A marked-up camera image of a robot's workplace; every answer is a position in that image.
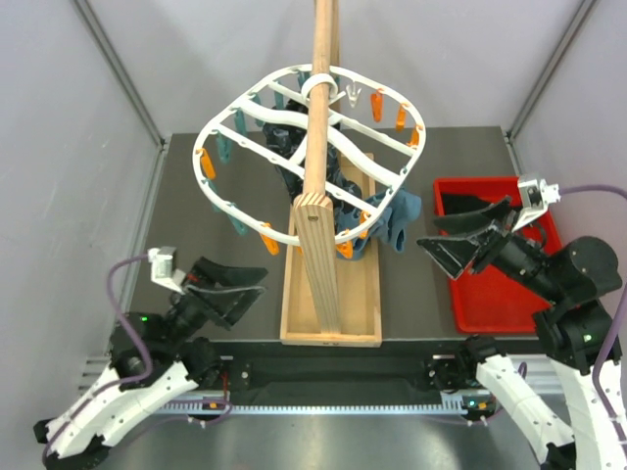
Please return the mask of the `blue ribbed sock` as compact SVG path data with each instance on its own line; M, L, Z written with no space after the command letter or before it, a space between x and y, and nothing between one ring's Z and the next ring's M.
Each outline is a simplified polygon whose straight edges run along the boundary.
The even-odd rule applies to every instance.
M396 253L405 250L407 228L418 219L422 200L413 193L400 189L381 216L368 229L366 239L380 239L390 245Z

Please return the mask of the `white round clip hanger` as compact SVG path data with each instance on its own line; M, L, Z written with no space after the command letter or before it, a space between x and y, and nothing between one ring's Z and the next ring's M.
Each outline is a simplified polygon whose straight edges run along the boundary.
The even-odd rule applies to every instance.
M386 134L340 112L322 111L311 104L313 90L325 86L328 97L324 102L331 106L342 99L349 100L354 107L359 101L360 89L366 86L375 94L396 101L404 117L414 123L411 141L403 144ZM253 142L246 134L233 130L223 123L226 119L242 113L263 123L291 125L308 132L295 154L284 159L271 150ZM393 172L371 160L348 137L335 128L344 124L350 129L377 141L409 160L401 170ZM314 72L311 64L295 65L276 70L261 78L248 91L234 99L228 107L210 119L197 136L192 151L192 165L197 183L211 204L232 219L257 231L275 244L299 246L300 239L294 235L278 232L264 222L238 209L234 203L224 200L215 190L211 180L216 178L211 157L205 148L210 135L224 137L236 145L251 150L272 165L282 167L299 177L308 196L331 194L365 213L365 219L357 227L334 236L334 243L344 244L360 237L380 218L406 181L407 175L419 160L426 143L426 126L417 107L393 88L383 85L355 71L332 66L329 72ZM327 147L333 146L363 174L386 188L386 196L378 206L373 206L353 196L339 186L326 180Z

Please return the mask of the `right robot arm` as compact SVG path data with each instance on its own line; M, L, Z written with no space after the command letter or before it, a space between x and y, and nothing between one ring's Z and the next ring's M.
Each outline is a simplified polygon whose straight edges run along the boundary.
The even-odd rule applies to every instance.
M472 335L455 353L462 383L482 387L520 430L543 469L623 469L626 410L615 318L601 298L622 286L618 258L584 236L549 254L522 235L532 208L509 198L476 211L439 216L437 236L416 244L452 279L493 267L546 302L535 333L561 385L570 420L554 414L493 337Z

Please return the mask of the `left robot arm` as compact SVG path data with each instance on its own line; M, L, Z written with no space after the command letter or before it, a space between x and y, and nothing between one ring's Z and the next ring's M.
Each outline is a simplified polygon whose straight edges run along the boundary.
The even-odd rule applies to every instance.
M104 369L67 411L33 426L47 469L93 469L157 410L215 386L223 361L198 331L207 323L230 330L266 291L264 267L200 257L182 271L173 247L120 261L109 273L139 261L149 263L152 283L169 290L168 310L124 312L116 297L109 297L117 322Z

